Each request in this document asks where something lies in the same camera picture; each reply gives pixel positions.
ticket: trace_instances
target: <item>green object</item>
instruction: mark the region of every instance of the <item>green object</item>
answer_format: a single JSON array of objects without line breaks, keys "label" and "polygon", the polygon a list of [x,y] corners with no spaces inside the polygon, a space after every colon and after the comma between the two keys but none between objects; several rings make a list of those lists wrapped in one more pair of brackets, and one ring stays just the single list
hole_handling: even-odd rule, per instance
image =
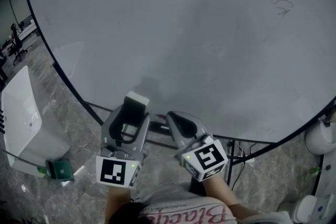
[{"label": "green object", "polygon": [[73,180],[70,161],[50,162],[46,161],[47,175],[59,181]]},{"label": "green object", "polygon": [[59,181],[69,181],[73,180],[73,173],[70,165],[70,161],[58,161],[58,162],[50,162],[46,161],[46,167],[42,167],[40,165],[37,165],[35,163],[29,162],[26,159],[22,159],[4,149],[2,149],[3,152],[7,153],[10,156],[13,156],[14,158],[20,160],[21,162],[33,165],[37,167],[37,170],[42,173],[50,176],[52,179],[59,180]]},{"label": "green object", "polygon": [[309,169],[309,174],[311,176],[317,176],[319,174],[319,172],[321,172],[321,168],[320,167],[314,167],[312,169]]}]

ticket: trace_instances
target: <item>black metal frame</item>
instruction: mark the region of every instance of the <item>black metal frame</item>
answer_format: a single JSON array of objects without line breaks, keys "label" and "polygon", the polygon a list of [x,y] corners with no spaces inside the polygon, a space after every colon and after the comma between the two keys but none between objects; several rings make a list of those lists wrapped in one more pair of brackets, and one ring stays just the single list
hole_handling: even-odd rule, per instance
[{"label": "black metal frame", "polygon": [[[38,24],[38,21],[36,20],[35,14],[33,12],[32,9],[32,5],[30,3],[30,0],[27,0],[27,4],[29,7],[29,10],[32,14],[32,17],[35,21],[36,27],[38,29],[38,31],[40,32],[41,38],[45,44],[45,46],[47,47],[51,57],[54,60],[54,64],[53,67],[55,68],[55,70],[57,71],[57,73],[59,74],[59,76],[62,78],[63,82],[65,83],[65,85],[69,88],[69,90],[73,93],[73,95],[76,97],[76,99],[79,101],[79,103],[89,112],[89,114],[102,126],[103,125],[103,120],[98,116],[98,114],[92,109],[91,106],[95,106],[97,108],[112,112],[112,110],[110,109],[106,109],[103,108],[101,106],[92,104],[92,103],[88,103],[86,101],[83,100],[83,98],[80,96],[80,94],[76,91],[76,89],[73,87],[73,85],[71,84],[71,82],[69,81],[69,79],[67,78],[67,76],[65,75],[65,73],[63,72],[63,70],[61,69],[60,65],[58,64],[55,56],[53,55],[50,47],[48,46],[48,43],[41,31],[41,28]],[[232,137],[224,137],[224,136],[216,136],[218,138],[223,138],[223,139],[228,139],[231,141],[232,143],[232,147],[231,147],[231,153],[230,155],[228,155],[227,157],[230,160],[230,164],[229,164],[229,171],[228,171],[228,178],[227,178],[227,183],[228,185],[230,184],[230,180],[231,180],[231,175],[232,175],[232,168],[234,165],[240,164],[240,163],[245,163],[246,161],[252,159],[252,158],[256,158],[266,152],[269,152],[271,150],[273,150],[274,148],[286,143],[287,141],[293,139],[294,137],[296,137],[297,135],[299,135],[300,133],[302,133],[303,131],[305,131],[308,127],[310,127],[314,122],[317,121],[317,119],[324,115],[325,110],[330,107],[331,105],[334,104],[334,101],[336,100],[336,97],[328,104],[325,106],[325,108],[318,113],[315,117],[313,117],[309,122],[307,122],[305,125],[303,125],[301,128],[297,129],[295,132],[293,132],[292,134],[288,135],[287,137],[285,137],[284,139],[282,139],[281,141],[277,142],[277,143],[272,143],[272,142],[263,142],[263,141],[253,141],[253,140],[245,140],[245,139],[239,139],[239,138],[232,138]],[[150,131],[156,132],[156,133],[160,133],[160,134],[164,134],[164,135],[170,135],[169,130],[166,128],[167,126],[165,124],[159,123],[159,122],[151,122]],[[258,144],[268,144],[268,146],[248,155],[248,156],[235,156],[235,143],[236,141],[242,141],[242,142],[251,142],[251,143],[258,143]],[[166,145],[166,144],[162,144],[153,140],[147,140],[146,142],[154,144],[154,145],[158,145],[158,146],[164,146],[164,147],[168,147],[171,149],[177,149],[174,146],[170,146],[170,145]],[[318,185],[318,181],[319,181],[320,176],[317,177],[316,180],[316,185],[314,188],[314,191],[316,191],[317,185]]]}]

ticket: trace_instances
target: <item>white t-shirt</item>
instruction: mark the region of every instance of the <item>white t-shirt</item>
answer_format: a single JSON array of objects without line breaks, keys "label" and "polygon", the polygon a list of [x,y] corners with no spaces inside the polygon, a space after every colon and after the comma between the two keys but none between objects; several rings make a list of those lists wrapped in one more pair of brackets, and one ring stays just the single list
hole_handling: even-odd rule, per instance
[{"label": "white t-shirt", "polygon": [[[237,224],[226,204],[215,198],[190,193],[181,185],[160,187],[152,194],[139,197],[135,201],[147,204],[141,215],[146,216],[153,224]],[[292,221],[287,212],[274,212],[248,217],[238,223],[292,224]]]}]

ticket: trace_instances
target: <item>hair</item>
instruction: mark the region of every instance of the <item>hair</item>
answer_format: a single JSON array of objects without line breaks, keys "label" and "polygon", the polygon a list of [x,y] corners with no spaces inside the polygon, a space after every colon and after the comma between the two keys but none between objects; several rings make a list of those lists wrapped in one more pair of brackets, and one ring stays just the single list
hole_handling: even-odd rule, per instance
[{"label": "hair", "polygon": [[146,204],[141,202],[131,202],[120,207],[117,212],[110,218],[109,224],[119,223],[137,223],[137,224],[151,224],[151,221],[145,217],[140,216],[140,212],[146,207]]}]

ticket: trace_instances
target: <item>fiducial marker cube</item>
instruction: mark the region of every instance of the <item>fiducial marker cube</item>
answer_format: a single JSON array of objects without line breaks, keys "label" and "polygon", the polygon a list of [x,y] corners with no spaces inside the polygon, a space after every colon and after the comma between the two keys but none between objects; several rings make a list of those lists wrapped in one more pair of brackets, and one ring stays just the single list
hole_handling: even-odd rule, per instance
[{"label": "fiducial marker cube", "polygon": [[138,161],[96,156],[96,177],[100,184],[133,188],[140,170]]},{"label": "fiducial marker cube", "polygon": [[223,170],[228,158],[219,140],[182,154],[182,166],[199,182]]}]

